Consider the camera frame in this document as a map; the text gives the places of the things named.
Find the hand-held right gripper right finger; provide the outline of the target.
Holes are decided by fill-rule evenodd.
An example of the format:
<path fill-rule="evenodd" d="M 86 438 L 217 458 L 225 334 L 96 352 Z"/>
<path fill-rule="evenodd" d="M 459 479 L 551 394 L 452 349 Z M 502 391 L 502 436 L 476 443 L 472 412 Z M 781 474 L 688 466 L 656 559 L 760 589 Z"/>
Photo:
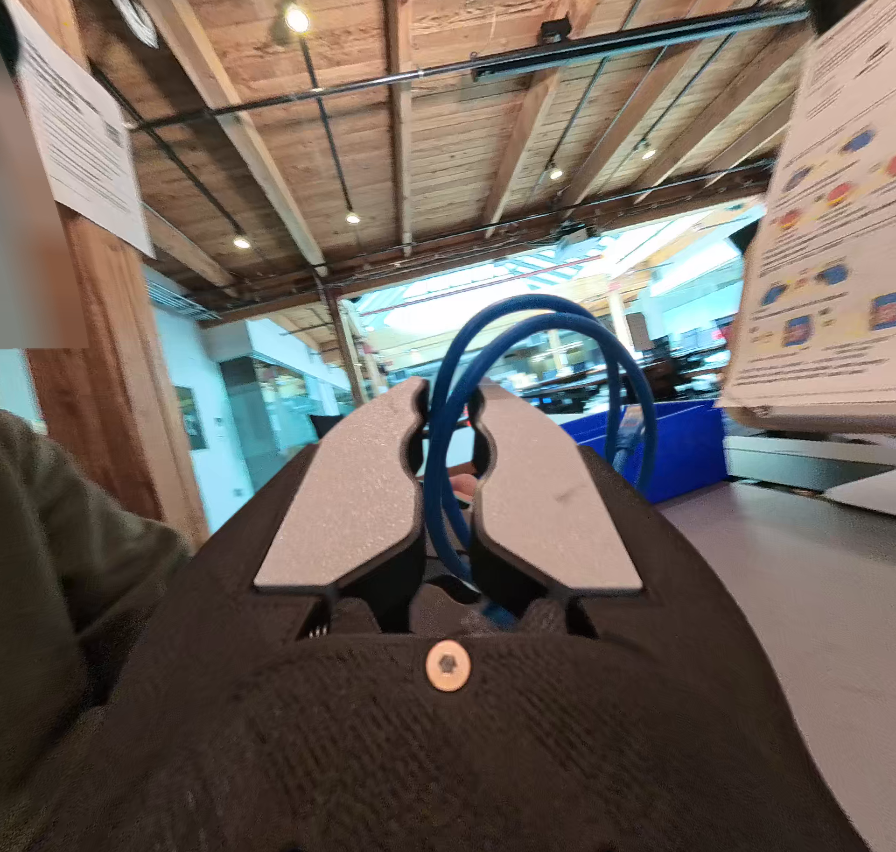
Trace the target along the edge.
<path fill-rule="evenodd" d="M 476 483 L 469 560 L 478 588 L 520 617 L 537 599 L 633 597 L 644 589 L 580 448 L 496 384 L 471 409 Z"/>

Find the ceiling track rail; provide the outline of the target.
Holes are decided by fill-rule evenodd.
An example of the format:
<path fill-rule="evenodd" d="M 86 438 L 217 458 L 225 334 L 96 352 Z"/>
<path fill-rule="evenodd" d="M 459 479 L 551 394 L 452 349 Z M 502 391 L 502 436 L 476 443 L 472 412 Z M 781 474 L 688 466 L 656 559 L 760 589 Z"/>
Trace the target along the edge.
<path fill-rule="evenodd" d="M 645 51 L 660 51 L 691 42 L 736 35 L 766 28 L 779 28 L 805 21 L 810 16 L 803 1 L 787 4 L 760 4 L 700 17 L 688 17 L 643 28 L 580 39 L 567 39 L 512 51 L 476 57 L 463 62 L 422 67 L 379 77 L 367 77 L 335 85 L 316 85 L 308 90 L 268 96 L 230 106 L 211 107 L 175 113 L 153 120 L 134 121 L 128 125 L 133 132 L 149 132 L 168 127 L 183 126 L 197 121 L 218 120 L 263 109 L 292 106 L 308 101 L 321 101 L 331 96 L 346 96 L 369 92 L 395 85 L 415 84 L 442 77 L 470 76 L 473 81 L 529 75 L 544 70 L 613 60 L 624 55 Z"/>

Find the white stand base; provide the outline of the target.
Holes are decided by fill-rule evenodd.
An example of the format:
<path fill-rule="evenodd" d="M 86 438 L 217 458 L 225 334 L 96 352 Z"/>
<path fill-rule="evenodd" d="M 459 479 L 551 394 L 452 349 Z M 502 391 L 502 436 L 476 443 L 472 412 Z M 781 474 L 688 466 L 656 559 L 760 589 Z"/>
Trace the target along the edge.
<path fill-rule="evenodd" d="M 724 451 L 728 473 L 735 479 L 811 492 L 839 505 L 895 515 L 892 438 L 728 436 Z"/>

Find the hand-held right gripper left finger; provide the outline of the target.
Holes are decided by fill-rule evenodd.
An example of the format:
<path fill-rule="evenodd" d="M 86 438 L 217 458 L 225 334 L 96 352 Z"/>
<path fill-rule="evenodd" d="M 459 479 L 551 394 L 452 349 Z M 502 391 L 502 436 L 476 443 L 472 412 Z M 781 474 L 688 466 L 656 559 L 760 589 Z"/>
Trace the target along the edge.
<path fill-rule="evenodd" d="M 316 446 L 256 591 L 363 601 L 389 634 L 409 629 L 427 567 L 422 431 L 429 383 L 414 377 L 344 417 Z"/>

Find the white notice paper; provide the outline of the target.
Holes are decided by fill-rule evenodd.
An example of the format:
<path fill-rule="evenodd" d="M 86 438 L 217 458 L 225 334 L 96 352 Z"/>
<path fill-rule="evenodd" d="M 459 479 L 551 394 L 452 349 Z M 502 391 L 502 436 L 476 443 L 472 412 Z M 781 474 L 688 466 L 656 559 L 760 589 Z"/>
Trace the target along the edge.
<path fill-rule="evenodd" d="M 17 80 L 55 201 L 155 258 L 118 103 L 19 0 L 4 3 L 20 43 Z"/>

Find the blue plastic bin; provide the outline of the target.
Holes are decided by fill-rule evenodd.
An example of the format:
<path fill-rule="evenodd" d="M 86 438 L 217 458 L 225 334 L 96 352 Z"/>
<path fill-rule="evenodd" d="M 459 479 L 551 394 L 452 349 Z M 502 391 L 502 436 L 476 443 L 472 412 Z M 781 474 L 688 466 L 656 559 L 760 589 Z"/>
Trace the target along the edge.
<path fill-rule="evenodd" d="M 642 494 L 663 503 L 727 481 L 721 410 L 709 400 L 657 403 L 657 446 Z M 642 408 L 623 405 L 613 468 L 633 487 L 643 474 Z"/>

